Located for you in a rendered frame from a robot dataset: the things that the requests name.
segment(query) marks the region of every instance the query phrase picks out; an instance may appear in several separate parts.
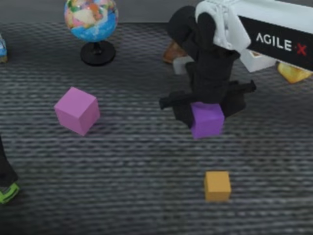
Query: globe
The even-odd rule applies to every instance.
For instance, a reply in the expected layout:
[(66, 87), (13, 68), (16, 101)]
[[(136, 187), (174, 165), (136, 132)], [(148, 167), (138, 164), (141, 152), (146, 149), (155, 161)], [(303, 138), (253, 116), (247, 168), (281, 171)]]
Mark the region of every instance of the globe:
[(67, 0), (64, 16), (71, 33), (90, 43), (110, 37), (118, 22), (114, 0)]

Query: orange cube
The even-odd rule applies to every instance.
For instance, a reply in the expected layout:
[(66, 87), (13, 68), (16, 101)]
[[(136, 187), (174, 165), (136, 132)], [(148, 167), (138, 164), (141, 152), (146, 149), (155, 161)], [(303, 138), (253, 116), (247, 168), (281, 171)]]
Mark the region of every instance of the orange cube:
[(229, 200), (231, 187), (227, 171), (208, 171), (204, 178), (205, 199), (212, 202)]

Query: purple cube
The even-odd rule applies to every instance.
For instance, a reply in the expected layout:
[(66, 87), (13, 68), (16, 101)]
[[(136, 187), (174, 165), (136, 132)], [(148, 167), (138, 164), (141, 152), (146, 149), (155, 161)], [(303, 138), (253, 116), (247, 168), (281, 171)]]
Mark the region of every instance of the purple cube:
[(194, 123), (191, 133), (194, 139), (217, 136), (222, 133), (224, 113), (219, 104), (204, 104), (196, 102), (191, 104)]
[(97, 98), (75, 87), (66, 92), (54, 110), (62, 126), (81, 136), (100, 118)]

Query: red x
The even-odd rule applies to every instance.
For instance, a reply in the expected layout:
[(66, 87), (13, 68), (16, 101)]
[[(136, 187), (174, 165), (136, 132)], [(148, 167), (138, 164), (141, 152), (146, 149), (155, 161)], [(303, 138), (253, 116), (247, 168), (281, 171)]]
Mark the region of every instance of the red x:
[(306, 45), (301, 45), (300, 43), (298, 43), (298, 54), (307, 55), (307, 52), (305, 51), (306, 48)]

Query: black globe base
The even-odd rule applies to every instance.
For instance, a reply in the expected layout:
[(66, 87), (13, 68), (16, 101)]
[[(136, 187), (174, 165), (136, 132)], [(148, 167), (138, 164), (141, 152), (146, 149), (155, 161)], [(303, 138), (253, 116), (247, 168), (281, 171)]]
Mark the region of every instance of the black globe base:
[(106, 65), (113, 61), (115, 55), (114, 46), (107, 41), (87, 43), (80, 52), (82, 61), (90, 66)]

